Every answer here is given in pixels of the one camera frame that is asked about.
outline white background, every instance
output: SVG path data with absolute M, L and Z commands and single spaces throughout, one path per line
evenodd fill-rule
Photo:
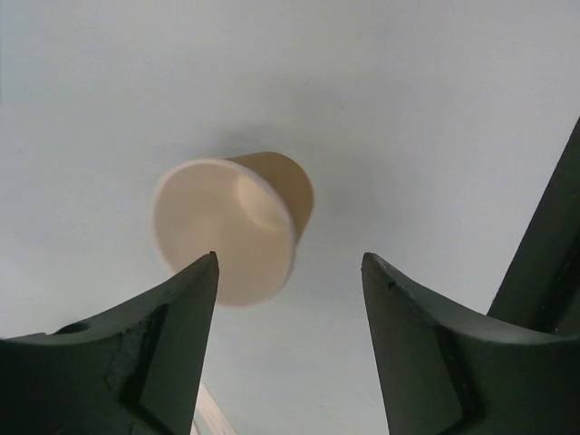
M 151 193 L 278 150 L 316 209 L 275 300 L 218 308 L 240 434 L 381 434 L 360 263 L 485 312 L 580 115 L 576 0 L 4 0 L 0 334 L 164 280 Z

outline beige cup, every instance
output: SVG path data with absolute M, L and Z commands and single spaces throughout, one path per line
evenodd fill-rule
M 153 231 L 171 272 L 215 251 L 217 302 L 253 305 L 284 286 L 313 207 L 310 180 L 282 154 L 197 159 L 161 180 Z

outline cup rim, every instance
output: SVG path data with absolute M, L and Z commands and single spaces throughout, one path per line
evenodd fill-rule
M 272 299 L 274 296 L 276 296 L 279 291 L 286 285 L 286 283 L 288 282 L 290 275 L 292 274 L 293 270 L 294 270 L 294 265 L 295 265 L 295 252 L 296 252 L 296 228 L 295 228 L 295 222 L 292 218 L 292 214 L 290 213 L 290 210 L 288 208 L 288 206 L 286 205 L 286 203 L 284 202 L 284 200 L 282 199 L 282 197 L 280 196 L 280 194 L 270 185 L 270 183 L 268 183 L 265 179 L 263 179 L 258 173 L 254 172 L 253 170 L 245 167 L 244 165 L 241 165 L 239 163 L 236 163 L 234 161 L 228 160 L 228 159 L 212 159 L 212 158 L 204 158 L 204 159 L 192 159 L 192 160 L 188 160 L 185 161 L 183 163 L 180 163 L 178 166 L 170 169 L 169 171 L 167 171 L 159 180 L 156 188 L 154 189 L 153 192 L 153 207 L 151 208 L 151 220 L 150 220 L 150 227 L 151 227 L 151 232 L 153 233 L 153 241 L 154 241 L 154 245 L 155 245 L 155 249 L 158 253 L 158 255 L 161 257 L 163 263 L 166 265 L 167 269 L 172 273 L 172 274 L 176 274 L 177 272 L 179 272 L 179 270 L 174 270 L 173 267 L 171 266 L 171 264 L 169 263 L 167 256 L 165 256 L 163 249 L 161 248 L 161 243 L 160 243 L 160 237 L 159 234 L 157 232 L 157 211 L 158 211 L 158 204 L 160 202 L 160 197 L 161 194 L 163 193 L 163 189 L 165 188 L 165 186 L 167 185 L 167 183 L 169 182 L 169 180 L 174 177 L 177 173 L 181 172 L 182 170 L 188 169 L 188 168 L 192 168 L 194 166 L 202 166 L 202 165 L 215 165 L 215 166 L 220 166 L 222 168 L 228 168 L 228 169 L 232 169 L 235 170 L 237 172 L 243 173 L 244 175 L 248 176 L 249 178 L 251 178 L 257 185 L 259 185 L 262 189 L 264 189 L 270 196 L 271 198 L 277 203 L 277 205 L 283 210 L 287 222 L 288 222 L 288 227 L 289 227 L 289 236 L 290 236 L 290 261 L 288 262 L 288 266 L 286 269 L 286 273 L 285 273 L 285 278 L 283 283 L 280 285 L 279 288 L 277 288 L 271 295 L 269 298 L 265 298 L 265 299 L 261 299 L 259 301 L 255 301 L 251 304 L 247 304 L 247 305 L 230 305 L 230 304 L 224 304 L 222 302 L 219 302 L 219 300 L 217 300 L 217 303 L 220 305 L 227 305 L 227 306 L 250 306 L 250 305 L 255 305 L 255 304 L 259 304 L 262 302 L 265 302 L 269 299 Z

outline screw hole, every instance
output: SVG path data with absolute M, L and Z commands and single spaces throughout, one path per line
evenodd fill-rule
M 76 324 L 67 324 L 64 328 L 59 329 L 54 335 L 75 334 L 89 329 L 89 324 L 78 322 Z

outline paper cup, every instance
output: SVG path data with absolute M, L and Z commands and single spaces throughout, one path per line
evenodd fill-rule
M 171 272 L 215 251 L 217 302 L 253 305 L 284 286 L 313 207 L 310 180 L 287 156 L 197 159 L 161 180 L 153 232 Z

